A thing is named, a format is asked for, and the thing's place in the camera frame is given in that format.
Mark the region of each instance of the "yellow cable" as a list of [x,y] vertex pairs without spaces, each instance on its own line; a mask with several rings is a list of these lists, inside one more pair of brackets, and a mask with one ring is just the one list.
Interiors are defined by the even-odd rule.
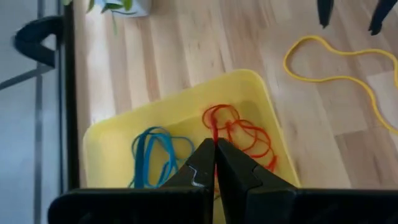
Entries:
[[306,40],[317,40],[317,41],[321,42],[321,44],[323,44],[323,46],[325,46],[326,49],[329,50],[330,52],[338,54],[338,55],[342,55],[342,56],[354,56],[354,55],[361,55],[361,54],[368,54],[368,53],[377,53],[377,54],[382,54],[382,55],[389,57],[392,60],[392,63],[394,64],[394,83],[395,83],[395,86],[398,88],[398,60],[397,60],[397,58],[392,53],[387,52],[385,50],[381,50],[381,49],[365,49],[365,50],[359,50],[359,51],[355,51],[355,52],[339,51],[339,50],[336,50],[333,47],[331,47],[328,44],[328,42],[325,39],[323,39],[322,37],[317,36],[317,35],[307,35],[305,37],[302,37],[300,40],[296,41],[296,43],[294,43],[294,45],[286,53],[286,55],[284,57],[284,68],[285,68],[285,71],[291,77],[296,78],[301,81],[305,81],[305,82],[321,83],[321,82],[327,82],[327,81],[332,81],[332,80],[345,79],[345,80],[351,80],[351,81],[354,81],[354,82],[360,84],[366,90],[368,95],[370,96],[373,111],[376,114],[376,117],[378,118],[378,120],[382,123],[382,125],[385,128],[387,128],[392,133],[398,135],[398,129],[391,126],[381,115],[379,108],[377,107],[376,96],[375,96],[373,90],[371,89],[371,87],[368,84],[366,84],[365,82],[363,82],[357,78],[349,77],[346,75],[338,75],[338,76],[328,77],[328,78],[305,78],[305,77],[301,77],[300,75],[297,75],[296,73],[294,73],[290,70],[289,66],[287,65],[287,60],[292,55],[294,50],[302,42],[305,42]]

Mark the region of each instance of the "black object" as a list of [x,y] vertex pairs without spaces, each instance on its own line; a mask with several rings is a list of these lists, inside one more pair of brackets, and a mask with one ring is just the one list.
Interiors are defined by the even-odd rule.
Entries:
[[369,31],[371,35],[376,35],[380,33],[382,22],[397,3],[397,0],[379,0],[376,6],[376,10],[373,13],[372,21],[369,26]]
[[55,68],[55,52],[42,45],[50,34],[55,34],[57,43],[63,35],[61,16],[48,16],[26,24],[14,37],[15,48],[26,57]]
[[61,196],[49,223],[211,223],[215,162],[227,223],[398,223],[398,191],[297,189],[225,139],[206,139],[159,189]]
[[329,25],[334,0],[317,0],[319,23],[325,28]]
[[[331,12],[333,10],[333,1],[334,0],[317,0],[319,23],[323,28],[329,25]],[[371,31],[371,35],[380,33],[383,20],[396,3],[397,0],[379,0],[368,29]]]
[[212,223],[214,170],[206,139],[161,188],[75,190],[52,203],[49,224]]

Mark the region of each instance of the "hardwood floor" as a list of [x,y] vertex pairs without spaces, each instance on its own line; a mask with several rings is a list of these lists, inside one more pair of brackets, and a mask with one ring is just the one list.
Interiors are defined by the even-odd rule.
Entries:
[[[283,56],[301,36],[326,38],[339,50],[380,48],[398,55],[398,8],[377,36],[368,26],[377,0],[335,1],[322,29],[314,0],[154,0],[144,18],[85,14],[75,1],[79,131],[178,93],[224,72],[248,68],[269,87],[304,187],[397,188],[398,136],[384,129],[360,86],[304,83],[288,76]],[[381,111],[398,127],[391,61],[380,55],[340,57],[317,42],[294,55],[307,77],[351,75],[376,91]]]

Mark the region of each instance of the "gray floor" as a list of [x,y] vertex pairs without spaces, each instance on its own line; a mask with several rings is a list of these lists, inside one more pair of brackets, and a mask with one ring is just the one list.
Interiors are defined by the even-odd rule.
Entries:
[[[25,23],[56,13],[56,0],[0,1],[0,223],[47,223],[60,193],[57,72],[40,74],[11,44]],[[27,72],[36,76],[2,85]]]

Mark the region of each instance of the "yellow bin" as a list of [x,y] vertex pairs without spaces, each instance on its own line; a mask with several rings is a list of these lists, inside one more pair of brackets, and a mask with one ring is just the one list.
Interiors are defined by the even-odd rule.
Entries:
[[[163,126],[172,135],[186,136],[193,141],[195,147],[199,146],[205,138],[211,138],[211,131],[204,127],[201,116],[207,108],[217,104],[232,104],[242,118],[252,121],[268,132],[272,148],[278,156],[275,174],[298,187],[299,180],[286,149],[267,88],[261,77],[250,70],[237,70],[225,74],[180,94],[92,125],[83,139],[87,187],[127,187],[134,173],[132,140],[148,127]],[[239,138],[235,138],[236,142],[244,142],[248,137],[236,135]],[[187,150],[187,147],[175,147],[177,155],[189,153],[183,151]],[[257,161],[266,164],[267,159],[264,157]],[[149,176],[153,183],[159,178],[161,166],[166,160],[164,150],[153,149]],[[217,200],[215,222],[222,222],[222,214],[220,200]]]

